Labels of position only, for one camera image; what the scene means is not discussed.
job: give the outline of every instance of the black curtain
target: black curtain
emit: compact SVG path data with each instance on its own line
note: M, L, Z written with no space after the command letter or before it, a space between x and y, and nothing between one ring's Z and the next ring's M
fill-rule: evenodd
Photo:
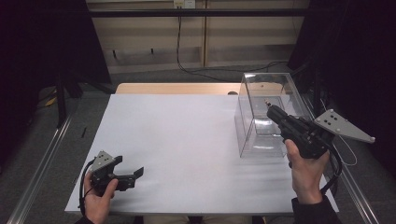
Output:
M370 145L373 155L396 177L395 71L396 18L390 1L344 1L347 9L341 15L331 47L319 59L322 85L340 105L349 120L376 138ZM317 38L326 23L307 26L301 35ZM296 68L309 57L314 45L298 42L290 65Z
M0 1L0 162L18 144L35 112L39 91L70 83L79 73L110 78L84 0Z

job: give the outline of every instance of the electrical outlet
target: electrical outlet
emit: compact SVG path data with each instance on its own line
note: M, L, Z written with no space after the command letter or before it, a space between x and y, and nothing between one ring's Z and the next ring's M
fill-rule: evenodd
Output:
M184 0L174 0L174 8L184 8Z
M195 8L195 0L185 0L184 8Z

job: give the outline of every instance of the power cord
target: power cord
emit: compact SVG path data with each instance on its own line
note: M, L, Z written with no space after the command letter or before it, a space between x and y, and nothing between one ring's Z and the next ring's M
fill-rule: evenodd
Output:
M335 183L337 183L338 176L341 175L343 172L343 163L340 157L340 154L338 154L338 151L335 149L335 147L328 145L327 143L323 142L323 144L330 150L330 152L334 155L336 161L337 161L337 167L336 170L334 171L334 175L332 178L327 182L327 184L320 190L321 194L324 195L326 194L326 191Z
M88 168L93 164L95 159L93 159L92 161L89 161L87 163L87 165L84 168L84 171L81 174L81 179L80 179L80 182L79 182L79 210L81 211L81 214L83 216L85 216L85 196L87 196L87 194L93 189L93 188L89 189L87 191L87 193L85 193L84 196L83 196L83 192L84 192L84 177L85 177L85 174L87 174Z
M293 9L293 10L294 10L295 3L296 3L296 0L293 0L293 5L291 6L291 9ZM291 17L291 22L293 23L294 34L296 35L296 38L297 38L298 35L297 35L296 25L294 23L294 16Z
M180 63L180 59L179 59L179 49L180 49L180 34L181 34L181 17L178 17L178 34L177 34L177 65L179 67L179 69L183 72L186 72L190 75L194 75L194 76L200 76L200 77L208 77L217 81L224 81L224 82L235 82L234 80L229 80L229 79L223 79L223 78L217 78L217 77L212 77L212 76L208 76L208 75L204 75L204 74L200 74L197 72L203 72L203 71L226 71L226 72L241 72L241 73L245 73L245 72L254 72L254 71L260 71L263 69L266 69L266 72L268 72L269 68L275 65L278 65L280 63L287 63L285 61L280 61L280 62L271 62L268 63L266 66L264 67L259 67L259 68L254 68L254 69L248 69L248 70L238 70L238 69L222 69L222 68L205 68L205 69L196 69L196 70L187 70L185 69L181 63Z

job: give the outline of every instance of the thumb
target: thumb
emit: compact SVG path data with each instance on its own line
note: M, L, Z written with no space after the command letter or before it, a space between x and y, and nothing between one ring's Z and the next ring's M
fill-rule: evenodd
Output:
M109 200L113 197L114 191L116 191L117 185L119 184L118 179L112 179L110 183L108 183L105 194L102 198Z
M300 150L297 148L295 143L290 139L285 140L286 149L288 150L288 158L291 163L297 163L303 158L300 156Z

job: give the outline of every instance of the black cable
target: black cable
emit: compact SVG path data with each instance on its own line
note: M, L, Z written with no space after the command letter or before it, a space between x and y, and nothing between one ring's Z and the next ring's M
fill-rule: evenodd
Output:
M336 170L336 166L334 164L334 158L330 157L330 166L332 167L332 172L335 173ZM330 187L330 191L332 192L332 196L335 197L335 195L337 194L337 190L338 190L338 182L336 181L331 187Z
M85 201L85 196L87 195L87 193L90 190L93 189L93 188L91 188L90 190L87 191L87 193L84 196L82 196L83 191L84 191L84 177L85 177L85 174L87 174L88 167L90 167L93 164L94 161L95 161L95 159L93 159L92 161L89 161L87 163L87 165L84 168L84 171L81 174L81 180L79 182L79 210L81 211L81 214L83 216L85 216L85 202L84 202Z
M296 0L293 0L293 5L291 6L291 9L294 9L294 4L295 3L296 3ZM294 16L291 17L291 22L293 23L294 34L296 35L296 37L298 37L297 31L296 31L296 25L294 24Z
M343 162L341 160L340 154L338 154L337 150L334 147L329 146L328 144L324 143L325 146L330 150L331 154L334 155L335 159L337 160L337 169L332 176L332 179L327 182L327 184L320 190L320 192L324 195L326 191L337 181L338 176L341 175L343 172Z
M277 64L280 63L288 63L285 61L281 61L281 62L271 62L268 63L266 66L264 67L260 67L260 68L254 68L254 69L248 69L248 70L237 70L237 69L222 69L222 68L205 68L205 69L197 69L197 70L191 70L188 71L187 69L185 69L181 63L180 63L180 59L179 59L179 48L180 48L180 33L181 33L181 17L178 17L178 34L177 34L177 65L179 67L179 69L183 72L186 72L188 74L194 75L194 76L201 76L201 77L208 77L211 79L215 79L217 81L224 81L224 82L234 82L233 80L227 80L227 79L222 79L222 78L217 78L217 77L212 77L212 76L208 76L208 75L204 75L204 74L199 74L196 72L202 72L202 71L226 71L226 72L241 72L241 73L245 73L245 72L254 72L254 71L259 71L259 70L263 70L263 69L268 69L272 66L275 66Z
M344 24L345 17L346 17L346 14L347 14L347 9L349 7L349 3L350 3L350 0L347 0L346 5L345 5L345 9L344 9L344 13L343 13L343 17L341 18L341 21L340 21L340 24L339 24L339 29L338 29L337 35L336 35L336 37L335 37L335 39L333 41L333 45L335 45L337 43L338 38L340 37L341 30L343 29L343 24Z

